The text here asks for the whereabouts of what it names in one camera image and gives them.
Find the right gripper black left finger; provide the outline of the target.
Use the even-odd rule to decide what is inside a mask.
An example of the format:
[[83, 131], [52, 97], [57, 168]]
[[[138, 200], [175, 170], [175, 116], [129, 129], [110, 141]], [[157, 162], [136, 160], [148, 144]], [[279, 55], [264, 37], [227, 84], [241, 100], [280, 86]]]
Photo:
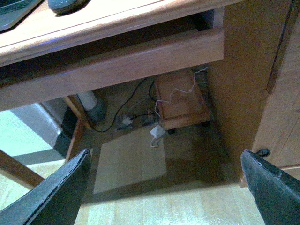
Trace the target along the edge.
[[84, 149], [39, 185], [0, 212], [2, 225], [73, 225], [91, 170]]

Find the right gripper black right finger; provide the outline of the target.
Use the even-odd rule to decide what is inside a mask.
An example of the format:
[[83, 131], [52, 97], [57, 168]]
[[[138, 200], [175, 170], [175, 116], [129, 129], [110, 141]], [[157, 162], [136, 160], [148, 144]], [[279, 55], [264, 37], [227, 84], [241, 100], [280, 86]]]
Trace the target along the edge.
[[259, 155], [244, 150], [241, 167], [266, 225], [300, 223], [300, 181]]

